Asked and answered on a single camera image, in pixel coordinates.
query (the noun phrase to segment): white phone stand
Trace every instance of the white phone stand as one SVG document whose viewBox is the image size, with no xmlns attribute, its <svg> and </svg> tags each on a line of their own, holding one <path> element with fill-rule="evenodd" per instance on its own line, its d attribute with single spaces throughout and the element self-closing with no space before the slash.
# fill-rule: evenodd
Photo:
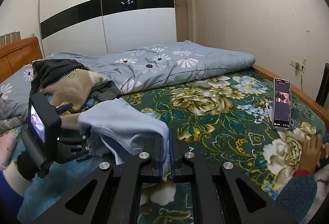
<svg viewBox="0 0 329 224">
<path fill-rule="evenodd" d="M 268 110 L 268 113 L 269 113 L 269 119 L 270 119 L 271 123 L 273 122 L 273 114 L 274 114 L 273 103 L 274 103 L 273 101 L 265 103 L 266 109 Z"/>
</svg>

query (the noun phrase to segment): metal screw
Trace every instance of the metal screw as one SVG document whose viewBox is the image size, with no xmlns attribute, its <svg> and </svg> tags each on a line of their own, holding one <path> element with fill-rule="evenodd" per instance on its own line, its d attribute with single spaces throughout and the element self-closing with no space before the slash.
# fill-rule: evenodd
<svg viewBox="0 0 329 224">
<path fill-rule="evenodd" d="M 110 168 L 110 163 L 109 162 L 102 162 L 99 164 L 99 168 L 102 171 L 108 170 Z"/>
<path fill-rule="evenodd" d="M 147 159 L 149 157 L 150 157 L 150 154 L 147 152 L 142 152 L 139 154 L 139 158 L 142 158 L 142 159 Z"/>
<path fill-rule="evenodd" d="M 234 166 L 231 162 L 225 162 L 225 163 L 223 163 L 223 167 L 225 169 L 232 169 Z"/>
<path fill-rule="evenodd" d="M 193 152 L 186 152 L 186 153 L 184 153 L 184 156 L 186 158 L 193 158 L 195 156 L 195 154 Z"/>
</svg>

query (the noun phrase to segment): green floral blanket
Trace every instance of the green floral blanket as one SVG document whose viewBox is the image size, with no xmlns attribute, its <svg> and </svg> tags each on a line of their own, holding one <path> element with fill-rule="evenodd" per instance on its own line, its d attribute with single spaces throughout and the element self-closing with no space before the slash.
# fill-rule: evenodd
<svg viewBox="0 0 329 224">
<path fill-rule="evenodd" d="M 244 70 L 128 94 L 137 110 L 164 121 L 190 150 L 218 165 L 231 161 L 276 199 L 299 162 L 302 142 L 325 134 L 315 113 L 292 95 L 291 130 L 271 128 L 265 103 L 273 82 Z M 193 223 L 190 185 L 167 181 L 143 189 L 139 224 Z"/>
</svg>

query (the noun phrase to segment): sliding wardrobe door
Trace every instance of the sliding wardrobe door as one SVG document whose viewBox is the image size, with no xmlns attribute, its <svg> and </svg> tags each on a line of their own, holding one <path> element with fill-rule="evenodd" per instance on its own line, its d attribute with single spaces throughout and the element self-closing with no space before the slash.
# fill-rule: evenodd
<svg viewBox="0 0 329 224">
<path fill-rule="evenodd" d="M 176 41 L 174 0 L 102 0 L 108 52 Z"/>
<path fill-rule="evenodd" d="M 40 0 L 39 16 L 45 55 L 107 53 L 101 0 Z"/>
</svg>

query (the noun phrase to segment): black wardrobe stripe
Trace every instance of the black wardrobe stripe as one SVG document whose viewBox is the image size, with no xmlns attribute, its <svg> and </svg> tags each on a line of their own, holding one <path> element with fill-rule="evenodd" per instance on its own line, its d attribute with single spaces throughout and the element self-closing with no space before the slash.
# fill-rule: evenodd
<svg viewBox="0 0 329 224">
<path fill-rule="evenodd" d="M 69 26 L 102 16 L 101 0 L 91 0 L 68 8 L 40 23 L 42 39 Z"/>
<path fill-rule="evenodd" d="M 174 8 L 174 0 L 102 0 L 103 16 L 131 10 Z"/>
<path fill-rule="evenodd" d="M 174 0 L 91 0 L 68 8 L 40 23 L 42 39 L 69 26 L 103 15 L 151 8 L 174 8 Z"/>
</svg>

